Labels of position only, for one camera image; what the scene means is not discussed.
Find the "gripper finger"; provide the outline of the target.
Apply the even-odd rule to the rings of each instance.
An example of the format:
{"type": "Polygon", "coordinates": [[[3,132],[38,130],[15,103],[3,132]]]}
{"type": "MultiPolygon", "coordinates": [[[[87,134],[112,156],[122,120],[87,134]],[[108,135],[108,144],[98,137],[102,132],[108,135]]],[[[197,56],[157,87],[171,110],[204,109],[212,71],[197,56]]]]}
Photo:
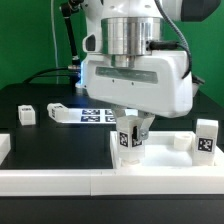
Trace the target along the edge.
{"type": "Polygon", "coordinates": [[[149,128],[155,119],[155,115],[149,112],[139,111],[138,117],[140,118],[140,125],[137,128],[137,138],[138,140],[147,140],[149,128]]]}
{"type": "Polygon", "coordinates": [[[113,105],[112,106],[112,113],[115,119],[118,119],[120,117],[124,117],[126,115],[125,108],[120,105],[113,105]]]}

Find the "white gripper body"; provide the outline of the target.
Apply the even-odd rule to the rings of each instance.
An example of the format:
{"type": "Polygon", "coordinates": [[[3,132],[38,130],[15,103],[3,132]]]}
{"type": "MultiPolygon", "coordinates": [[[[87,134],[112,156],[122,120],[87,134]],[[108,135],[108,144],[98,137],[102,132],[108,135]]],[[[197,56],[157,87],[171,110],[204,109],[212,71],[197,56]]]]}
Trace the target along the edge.
{"type": "Polygon", "coordinates": [[[116,68],[110,57],[89,54],[82,63],[83,85],[96,100],[163,117],[180,117],[193,105],[192,77],[183,78],[184,51],[153,51],[135,58],[133,68],[116,68]]]}

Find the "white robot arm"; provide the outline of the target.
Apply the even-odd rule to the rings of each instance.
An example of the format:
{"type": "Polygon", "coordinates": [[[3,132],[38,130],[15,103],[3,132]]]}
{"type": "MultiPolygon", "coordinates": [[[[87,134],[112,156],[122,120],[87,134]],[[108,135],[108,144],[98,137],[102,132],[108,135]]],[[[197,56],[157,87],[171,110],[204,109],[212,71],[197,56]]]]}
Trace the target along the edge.
{"type": "Polygon", "coordinates": [[[204,81],[192,74],[189,45],[177,21],[201,22],[221,0],[68,0],[61,6],[69,19],[83,11],[87,36],[81,87],[88,95],[139,111],[134,138],[148,138],[156,115],[189,113],[204,81]]]}

